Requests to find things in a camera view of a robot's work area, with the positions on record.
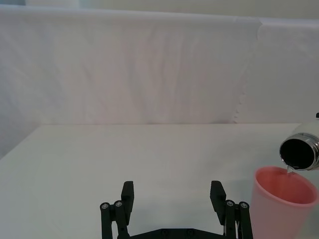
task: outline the white backdrop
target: white backdrop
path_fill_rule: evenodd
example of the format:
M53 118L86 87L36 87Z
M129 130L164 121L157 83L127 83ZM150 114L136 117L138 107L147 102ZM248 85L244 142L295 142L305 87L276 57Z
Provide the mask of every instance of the white backdrop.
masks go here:
M319 20L0 7L0 155L39 124L302 122Z

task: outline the plastic cup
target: plastic cup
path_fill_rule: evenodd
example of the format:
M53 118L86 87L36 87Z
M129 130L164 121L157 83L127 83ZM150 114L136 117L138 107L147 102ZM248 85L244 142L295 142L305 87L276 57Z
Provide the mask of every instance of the plastic cup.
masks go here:
M316 187L301 175L258 169L250 205L254 239L294 239L318 202Z

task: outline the table surface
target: table surface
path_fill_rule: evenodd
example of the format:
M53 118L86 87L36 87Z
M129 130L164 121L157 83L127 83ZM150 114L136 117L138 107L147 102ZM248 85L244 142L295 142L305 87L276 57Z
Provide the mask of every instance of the table surface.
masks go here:
M296 126L41 126L0 160L1 238L99 239L99 206L120 199L127 180L135 184L131 235L159 228L221 234L210 182L220 180L228 199L250 202L254 171L284 166L279 146ZM302 174L319 186L318 172ZM318 238L318 221L316 207L299 238Z

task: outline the screw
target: screw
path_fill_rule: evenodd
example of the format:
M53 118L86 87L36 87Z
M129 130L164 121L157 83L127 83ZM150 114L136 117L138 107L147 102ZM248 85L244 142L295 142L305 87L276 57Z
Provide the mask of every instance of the screw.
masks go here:
M195 232L193 229L187 230L187 238L192 238L194 236Z
M246 203L241 203L240 205L242 208L248 208L248 205Z
M107 203L103 203L101 206L102 209L107 209L108 207L109 207L109 205Z
M162 229L161 234L166 237L168 235L168 231L166 229Z
M227 202L227 205L230 206L230 207L232 207L234 204L233 204L231 201L228 201L228 202Z
M115 204L115 206L117 206L117 207L120 207L121 205L122 205L121 202L117 202L117 203Z

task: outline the white thermos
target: white thermos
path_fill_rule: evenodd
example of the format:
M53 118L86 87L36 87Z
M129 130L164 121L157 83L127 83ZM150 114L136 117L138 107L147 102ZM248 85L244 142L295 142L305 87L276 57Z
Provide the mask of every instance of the white thermos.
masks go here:
M280 157L295 170L319 169L319 119L299 125L280 146Z

